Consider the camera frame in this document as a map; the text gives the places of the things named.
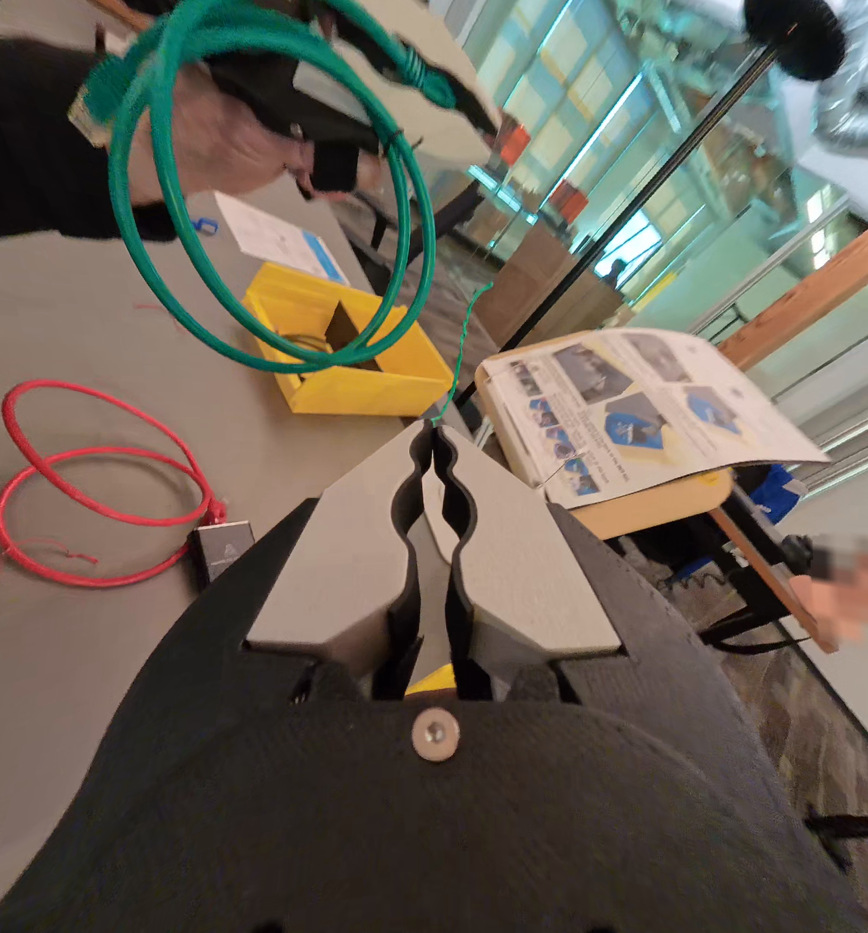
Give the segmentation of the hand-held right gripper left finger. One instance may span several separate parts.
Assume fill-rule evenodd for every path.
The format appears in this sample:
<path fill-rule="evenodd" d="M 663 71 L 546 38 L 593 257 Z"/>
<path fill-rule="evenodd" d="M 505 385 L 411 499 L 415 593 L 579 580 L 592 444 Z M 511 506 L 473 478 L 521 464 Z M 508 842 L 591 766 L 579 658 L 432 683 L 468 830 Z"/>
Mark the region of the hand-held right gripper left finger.
<path fill-rule="evenodd" d="M 327 487 L 246 636 L 251 649 L 336 662 L 401 699 L 421 645 L 417 553 L 434 427 L 415 422 Z"/>

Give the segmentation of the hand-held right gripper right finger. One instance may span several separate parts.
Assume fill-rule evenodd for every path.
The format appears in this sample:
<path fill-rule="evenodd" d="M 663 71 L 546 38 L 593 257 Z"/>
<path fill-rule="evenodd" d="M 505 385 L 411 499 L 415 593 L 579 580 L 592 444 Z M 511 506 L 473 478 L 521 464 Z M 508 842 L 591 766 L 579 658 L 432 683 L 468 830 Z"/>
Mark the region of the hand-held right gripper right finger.
<path fill-rule="evenodd" d="M 621 653 L 541 494 L 449 426 L 434 428 L 434 470 L 458 538 L 445 609 L 459 698 L 501 698 L 531 666 Z"/>

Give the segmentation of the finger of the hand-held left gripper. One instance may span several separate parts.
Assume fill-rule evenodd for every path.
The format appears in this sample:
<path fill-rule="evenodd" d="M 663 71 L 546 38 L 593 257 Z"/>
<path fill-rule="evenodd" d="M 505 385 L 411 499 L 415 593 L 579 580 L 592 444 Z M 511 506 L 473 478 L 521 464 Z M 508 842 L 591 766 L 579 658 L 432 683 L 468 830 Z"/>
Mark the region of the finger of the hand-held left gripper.
<path fill-rule="evenodd" d="M 454 126 L 466 133 L 478 132 L 463 114 L 440 108 L 431 103 L 420 90 L 383 77 L 366 60 L 347 58 L 346 62 L 408 139 L 432 139 L 441 131 Z M 500 127 L 500 112 L 489 98 L 471 61 L 467 58 L 435 58 L 433 63 L 452 73 L 473 94 L 493 124 L 492 130 L 485 130 L 485 134 L 495 135 Z M 367 126 L 371 125 L 369 110 L 358 98 L 357 93 L 341 80 L 314 65 L 300 64 L 293 77 L 292 86 L 347 117 Z"/>

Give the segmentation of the black ethernet splitter box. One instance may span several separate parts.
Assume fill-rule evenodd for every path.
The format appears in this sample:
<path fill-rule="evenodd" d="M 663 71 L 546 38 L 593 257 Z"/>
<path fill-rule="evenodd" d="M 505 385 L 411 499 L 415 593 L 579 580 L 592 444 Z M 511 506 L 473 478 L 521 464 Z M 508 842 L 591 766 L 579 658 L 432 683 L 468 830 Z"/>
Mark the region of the black ethernet splitter box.
<path fill-rule="evenodd" d="M 205 589 L 254 544 L 256 538 L 247 520 L 209 523 L 192 530 L 187 539 L 199 589 Z"/>

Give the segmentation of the yellow plastic bin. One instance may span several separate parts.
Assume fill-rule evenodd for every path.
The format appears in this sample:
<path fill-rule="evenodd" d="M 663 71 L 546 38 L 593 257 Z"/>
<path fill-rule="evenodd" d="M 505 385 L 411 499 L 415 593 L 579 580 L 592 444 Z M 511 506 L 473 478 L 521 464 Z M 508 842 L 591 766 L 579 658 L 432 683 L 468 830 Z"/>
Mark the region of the yellow plastic bin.
<path fill-rule="evenodd" d="M 448 663 L 411 684 L 405 692 L 405 697 L 422 693 L 455 693 L 455 690 L 454 670 Z"/>
<path fill-rule="evenodd" d="M 297 348 L 335 352 L 367 327 L 381 301 L 350 286 L 266 263 L 242 303 L 267 330 Z M 312 374 L 276 374 L 275 379 L 293 414 L 415 417 L 446 394 L 452 375 L 414 323 L 372 361 Z"/>

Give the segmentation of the green twist tie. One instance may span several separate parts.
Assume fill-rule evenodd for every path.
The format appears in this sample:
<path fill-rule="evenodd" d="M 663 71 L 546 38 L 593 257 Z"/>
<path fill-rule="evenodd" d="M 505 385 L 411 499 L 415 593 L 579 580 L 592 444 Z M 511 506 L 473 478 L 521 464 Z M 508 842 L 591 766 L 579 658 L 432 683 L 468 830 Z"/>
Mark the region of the green twist tie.
<path fill-rule="evenodd" d="M 440 409 L 438 410 L 438 412 L 430 420 L 432 426 L 440 426 L 440 423 L 442 422 L 445 414 L 447 414 L 448 409 L 453 403 L 454 396 L 459 386 L 459 379 L 461 375 L 461 369 L 463 366 L 464 355 L 465 355 L 465 350 L 467 346 L 469 325 L 473 317 L 475 305 L 477 301 L 482 296 L 484 296 L 486 293 L 488 293 L 490 290 L 492 290 L 494 286 L 495 286 L 495 282 L 489 282 L 488 284 L 479 287 L 476 291 L 474 291 L 472 297 L 469 300 L 466 311 L 464 313 L 464 317 L 462 319 L 458 351 L 457 351 L 457 356 L 455 359 L 455 364 L 453 367 L 451 385 L 445 395 L 443 404 L 440 406 Z"/>

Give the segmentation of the red twist tie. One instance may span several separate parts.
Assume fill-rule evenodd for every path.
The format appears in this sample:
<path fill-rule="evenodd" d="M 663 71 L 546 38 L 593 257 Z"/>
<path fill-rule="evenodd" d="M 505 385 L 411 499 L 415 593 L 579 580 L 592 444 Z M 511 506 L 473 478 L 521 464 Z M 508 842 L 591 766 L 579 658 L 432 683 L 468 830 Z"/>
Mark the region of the red twist tie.
<path fill-rule="evenodd" d="M 81 561 L 91 566 L 95 566 L 98 560 L 86 553 L 73 552 L 64 546 L 61 542 L 44 537 L 33 537 L 21 540 L 19 543 L 2 543 L 0 545 L 0 573 L 7 565 L 15 566 L 23 573 L 31 575 L 41 580 L 53 582 L 66 587 L 77 589 L 99 588 L 96 579 L 87 576 L 75 575 L 63 570 L 44 565 L 35 560 L 26 552 L 24 546 L 30 545 L 34 550 L 45 550 L 56 553 L 70 561 Z"/>

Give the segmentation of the person's left hand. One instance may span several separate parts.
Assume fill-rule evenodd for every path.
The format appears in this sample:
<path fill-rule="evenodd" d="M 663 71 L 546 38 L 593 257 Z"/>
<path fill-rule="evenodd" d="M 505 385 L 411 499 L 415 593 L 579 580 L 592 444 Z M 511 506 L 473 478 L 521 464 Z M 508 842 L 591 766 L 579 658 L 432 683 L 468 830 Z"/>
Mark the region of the person's left hand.
<path fill-rule="evenodd" d="M 332 200 L 380 188 L 380 157 L 349 146 L 334 155 L 327 146 L 271 132 L 245 103 L 219 90 L 201 65 L 180 70 L 172 103 L 173 152 L 187 196 L 240 196 L 285 173 L 303 190 Z"/>

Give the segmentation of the white paper sheet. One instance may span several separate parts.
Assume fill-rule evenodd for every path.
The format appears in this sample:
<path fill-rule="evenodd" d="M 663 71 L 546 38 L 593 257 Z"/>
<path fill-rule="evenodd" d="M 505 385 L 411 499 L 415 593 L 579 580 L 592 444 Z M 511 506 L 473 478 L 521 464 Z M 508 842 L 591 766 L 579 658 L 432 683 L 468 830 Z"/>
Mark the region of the white paper sheet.
<path fill-rule="evenodd" d="M 219 191 L 214 199 L 242 253 L 335 284 L 350 282 L 327 245 L 310 230 Z"/>

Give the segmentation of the metal shelf with boxes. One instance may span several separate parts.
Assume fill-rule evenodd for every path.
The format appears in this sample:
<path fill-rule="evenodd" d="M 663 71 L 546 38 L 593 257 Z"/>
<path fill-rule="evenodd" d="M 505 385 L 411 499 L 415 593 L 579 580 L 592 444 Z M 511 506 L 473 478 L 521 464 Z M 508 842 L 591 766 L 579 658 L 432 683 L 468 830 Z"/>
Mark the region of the metal shelf with boxes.
<path fill-rule="evenodd" d="M 466 174 L 514 212 L 549 211 L 573 223 L 587 200 L 565 177 L 589 141 L 588 123 L 551 116 L 534 137 L 512 115 L 503 117 L 489 162 Z"/>

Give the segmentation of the brown wooden desk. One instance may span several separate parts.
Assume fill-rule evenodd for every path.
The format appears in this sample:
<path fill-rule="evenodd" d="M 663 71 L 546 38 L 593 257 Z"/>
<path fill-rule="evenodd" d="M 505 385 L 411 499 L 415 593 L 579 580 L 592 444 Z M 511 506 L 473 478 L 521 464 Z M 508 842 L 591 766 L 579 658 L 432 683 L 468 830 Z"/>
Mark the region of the brown wooden desk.
<path fill-rule="evenodd" d="M 738 548 L 751 569 L 758 573 L 764 584 L 784 607 L 784 617 L 795 619 L 824 653 L 836 653 L 839 650 L 838 638 L 829 632 L 826 627 L 821 626 L 813 614 L 803 605 L 790 586 L 790 577 L 784 575 L 776 566 L 767 561 L 752 538 L 735 523 L 723 507 L 710 509 L 707 514 L 717 524 L 730 543 Z"/>

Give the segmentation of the blue striped jacket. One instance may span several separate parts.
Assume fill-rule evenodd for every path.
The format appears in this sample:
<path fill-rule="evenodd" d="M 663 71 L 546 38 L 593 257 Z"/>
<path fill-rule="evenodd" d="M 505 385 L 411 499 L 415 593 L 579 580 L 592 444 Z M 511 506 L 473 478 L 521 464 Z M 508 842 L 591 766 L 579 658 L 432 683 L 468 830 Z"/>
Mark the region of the blue striped jacket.
<path fill-rule="evenodd" d="M 778 525 L 808 492 L 806 485 L 783 465 L 769 466 L 765 478 L 747 493 L 755 508 L 772 525 Z"/>

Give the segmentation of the black floor lamp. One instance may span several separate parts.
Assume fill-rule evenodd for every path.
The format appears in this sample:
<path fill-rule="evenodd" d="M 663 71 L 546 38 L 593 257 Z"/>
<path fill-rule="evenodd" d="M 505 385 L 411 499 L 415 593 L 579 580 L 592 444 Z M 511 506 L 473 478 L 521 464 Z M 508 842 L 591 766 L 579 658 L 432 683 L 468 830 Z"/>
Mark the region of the black floor lamp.
<path fill-rule="evenodd" d="M 588 269 L 594 269 L 606 248 L 633 216 L 671 179 L 708 134 L 773 65 L 781 65 L 790 76 L 819 82 L 833 76 L 845 59 L 845 33 L 826 2 L 748 1 L 744 3 L 744 21 L 746 34 L 756 47 L 747 60 L 746 69 L 720 97 L 710 101 L 701 118 L 669 158 L 647 178 L 644 186 L 623 211 L 599 233 L 592 247 L 580 253 L 576 266 L 510 339 L 510 349 L 498 349 L 499 352 L 519 347 L 523 336 L 567 293 L 580 275 Z"/>

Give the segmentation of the silver flexible ducts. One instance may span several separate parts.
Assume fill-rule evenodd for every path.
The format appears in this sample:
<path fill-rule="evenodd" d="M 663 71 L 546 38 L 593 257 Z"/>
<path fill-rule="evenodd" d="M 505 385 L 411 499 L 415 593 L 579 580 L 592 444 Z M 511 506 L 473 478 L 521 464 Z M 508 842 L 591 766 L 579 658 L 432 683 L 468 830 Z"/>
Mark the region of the silver flexible ducts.
<path fill-rule="evenodd" d="M 868 213 L 868 1 L 845 2 L 841 64 L 817 87 L 804 165 Z"/>

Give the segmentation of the wooden post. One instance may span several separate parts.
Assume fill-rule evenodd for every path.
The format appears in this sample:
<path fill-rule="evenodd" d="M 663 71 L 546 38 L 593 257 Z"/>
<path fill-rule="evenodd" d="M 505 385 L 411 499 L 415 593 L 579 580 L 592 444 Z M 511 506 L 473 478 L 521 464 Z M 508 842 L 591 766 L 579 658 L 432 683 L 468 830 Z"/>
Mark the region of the wooden post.
<path fill-rule="evenodd" d="M 866 286 L 868 230 L 720 344 L 720 354 L 732 365 L 748 370 L 838 309 Z"/>

